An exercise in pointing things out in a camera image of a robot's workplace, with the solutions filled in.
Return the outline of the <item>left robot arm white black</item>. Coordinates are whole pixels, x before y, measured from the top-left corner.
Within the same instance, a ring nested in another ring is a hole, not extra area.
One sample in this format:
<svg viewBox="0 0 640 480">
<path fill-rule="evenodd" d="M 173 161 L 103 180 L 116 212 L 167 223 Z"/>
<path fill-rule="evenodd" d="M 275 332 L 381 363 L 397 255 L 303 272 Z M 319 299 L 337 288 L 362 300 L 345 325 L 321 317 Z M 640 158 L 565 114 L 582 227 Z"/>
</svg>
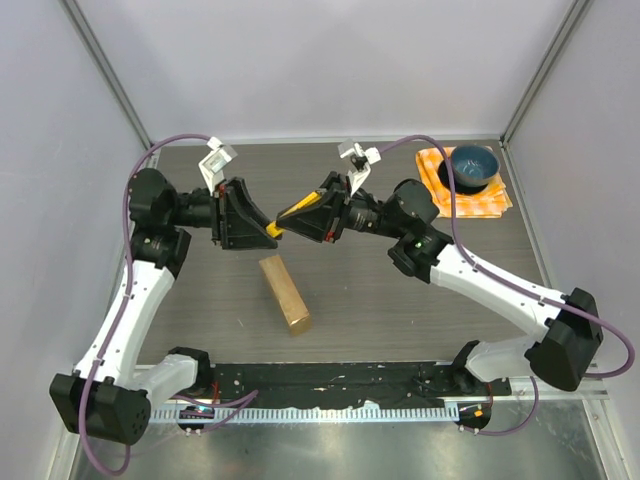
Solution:
<svg viewBox="0 0 640 480">
<path fill-rule="evenodd" d="M 91 347 L 71 373 L 55 375 L 49 393 L 70 432 L 132 446 L 165 401 L 177 394 L 200 399 L 212 389 L 209 355 L 194 348 L 175 347 L 149 371 L 135 372 L 156 312 L 186 260 L 190 229 L 209 230 L 224 250 L 278 243 L 239 177 L 180 193 L 159 170 L 144 168 L 128 182 L 124 213 L 121 285 Z"/>
</svg>

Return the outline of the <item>yellow utility knife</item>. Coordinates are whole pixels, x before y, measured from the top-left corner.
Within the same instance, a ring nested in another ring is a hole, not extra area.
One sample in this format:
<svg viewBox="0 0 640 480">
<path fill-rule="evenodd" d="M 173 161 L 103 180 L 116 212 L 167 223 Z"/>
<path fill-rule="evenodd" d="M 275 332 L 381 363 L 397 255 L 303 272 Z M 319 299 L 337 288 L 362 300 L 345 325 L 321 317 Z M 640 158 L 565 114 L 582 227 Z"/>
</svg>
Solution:
<svg viewBox="0 0 640 480">
<path fill-rule="evenodd" d="M 292 214 L 298 210 L 301 210 L 305 207 L 308 207 L 310 205 L 312 205 L 313 203 L 317 202 L 318 200 L 320 200 L 322 197 L 322 194 L 319 193 L 318 191 L 312 191 L 311 193 L 309 193 L 307 196 L 305 196 L 303 199 L 299 200 L 297 203 L 295 203 L 294 205 L 290 206 L 289 208 L 285 209 L 283 212 L 278 213 L 276 215 L 276 219 L 273 220 L 271 223 L 269 223 L 266 227 L 266 232 L 272 237 L 272 238 L 278 238 L 280 237 L 285 229 L 282 227 L 279 227 L 277 224 L 277 221 L 286 215 Z"/>
</svg>

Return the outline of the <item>brown cardboard express box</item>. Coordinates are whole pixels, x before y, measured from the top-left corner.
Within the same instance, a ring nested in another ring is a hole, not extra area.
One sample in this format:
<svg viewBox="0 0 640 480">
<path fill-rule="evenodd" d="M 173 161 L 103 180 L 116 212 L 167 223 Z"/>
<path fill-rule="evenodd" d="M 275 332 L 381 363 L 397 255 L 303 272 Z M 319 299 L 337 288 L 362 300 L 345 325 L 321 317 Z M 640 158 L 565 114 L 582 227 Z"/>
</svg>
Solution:
<svg viewBox="0 0 640 480">
<path fill-rule="evenodd" d="M 259 261 L 260 268 L 284 316 L 289 332 L 298 336 L 312 325 L 311 314 L 279 255 Z"/>
</svg>

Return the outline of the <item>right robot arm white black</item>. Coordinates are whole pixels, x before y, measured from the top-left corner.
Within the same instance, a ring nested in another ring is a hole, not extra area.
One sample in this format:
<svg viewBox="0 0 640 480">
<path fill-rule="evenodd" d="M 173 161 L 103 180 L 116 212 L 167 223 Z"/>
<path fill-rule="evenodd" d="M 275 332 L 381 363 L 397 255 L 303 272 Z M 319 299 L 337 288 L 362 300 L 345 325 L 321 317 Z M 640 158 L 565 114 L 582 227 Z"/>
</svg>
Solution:
<svg viewBox="0 0 640 480">
<path fill-rule="evenodd" d="M 335 172 L 321 187 L 281 211 L 268 228 L 322 243 L 345 230 L 395 239 L 388 255 L 404 275 L 457 292 L 509 320 L 523 336 L 500 342 L 468 342 L 454 359 L 451 380 L 472 395 L 502 377 L 534 375 L 548 385 L 574 391 L 603 341 L 586 314 L 597 312 L 594 297 L 576 288 L 565 294 L 530 283 L 495 265 L 460 252 L 454 239 L 433 227 L 439 210 L 418 180 L 398 184 L 385 201 L 364 189 L 352 192 Z"/>
</svg>

